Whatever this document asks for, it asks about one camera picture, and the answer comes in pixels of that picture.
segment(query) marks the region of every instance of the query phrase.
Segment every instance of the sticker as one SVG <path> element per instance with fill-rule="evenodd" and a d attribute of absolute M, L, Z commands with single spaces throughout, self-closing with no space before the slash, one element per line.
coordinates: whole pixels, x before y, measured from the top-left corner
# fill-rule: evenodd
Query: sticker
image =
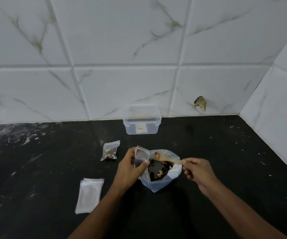
<path fill-rule="evenodd" d="M 147 124 L 145 123 L 136 123 L 136 133 L 147 133 Z"/>

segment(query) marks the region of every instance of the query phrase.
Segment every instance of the black countertop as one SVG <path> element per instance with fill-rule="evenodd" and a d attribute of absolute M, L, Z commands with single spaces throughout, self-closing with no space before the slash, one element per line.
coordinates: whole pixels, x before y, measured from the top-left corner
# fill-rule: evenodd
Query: black countertop
<path fill-rule="evenodd" d="M 121 140 L 117 161 L 100 161 Z M 0 238 L 66 238 L 80 180 L 105 178 L 103 197 L 127 149 L 168 149 L 208 159 L 217 177 L 287 235 L 287 165 L 239 116 L 163 118 L 153 135 L 127 135 L 122 120 L 0 125 Z M 114 211 L 107 238 L 237 238 L 183 173 L 157 193 L 140 181 Z"/>

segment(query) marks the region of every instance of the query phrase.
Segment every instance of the finger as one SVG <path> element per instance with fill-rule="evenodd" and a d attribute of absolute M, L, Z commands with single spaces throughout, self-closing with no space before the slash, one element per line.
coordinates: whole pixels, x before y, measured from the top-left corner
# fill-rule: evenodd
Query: finger
<path fill-rule="evenodd" d="M 200 164 L 202 158 L 185 158 L 184 160 L 190 161 L 191 163 Z"/>
<path fill-rule="evenodd" d="M 143 162 L 141 165 L 139 165 L 137 168 L 135 168 L 136 176 L 139 177 L 145 170 L 148 168 L 150 164 L 150 161 L 147 160 L 146 162 Z"/>
<path fill-rule="evenodd" d="M 135 147 L 129 148 L 128 151 L 126 152 L 124 159 L 127 159 L 130 161 L 134 154 L 135 154 Z"/>
<path fill-rule="evenodd" d="M 188 170 L 193 170 L 193 167 L 196 166 L 195 164 L 191 163 L 190 161 L 184 159 L 184 166 L 188 169 Z"/>

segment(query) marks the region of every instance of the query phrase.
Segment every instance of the clear plastic container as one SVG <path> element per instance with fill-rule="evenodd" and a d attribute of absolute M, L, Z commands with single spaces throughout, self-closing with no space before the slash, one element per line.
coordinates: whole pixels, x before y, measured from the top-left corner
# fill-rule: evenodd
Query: clear plastic container
<path fill-rule="evenodd" d="M 124 109 L 123 123 L 129 135 L 156 134 L 161 123 L 156 105 L 130 105 Z"/>

